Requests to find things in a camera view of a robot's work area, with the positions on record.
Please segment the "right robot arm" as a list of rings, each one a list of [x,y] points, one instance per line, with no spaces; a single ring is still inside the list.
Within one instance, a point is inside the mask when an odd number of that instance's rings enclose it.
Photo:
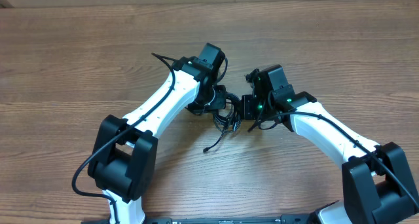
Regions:
[[[381,145],[334,118],[311,94],[296,93],[280,65],[246,75],[252,93],[243,96],[243,115],[252,129],[270,121],[306,138],[342,172],[343,199],[282,223],[398,223],[418,213],[418,191],[405,152]]]

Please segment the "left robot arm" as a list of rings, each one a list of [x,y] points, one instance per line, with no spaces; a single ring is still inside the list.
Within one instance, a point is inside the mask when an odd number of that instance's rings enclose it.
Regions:
[[[225,53],[208,43],[199,56],[174,60],[166,81],[140,107],[102,121],[88,175],[108,201],[105,223],[145,222],[141,197],[153,178],[159,138],[182,109],[197,111],[216,100],[219,68],[226,63]]]

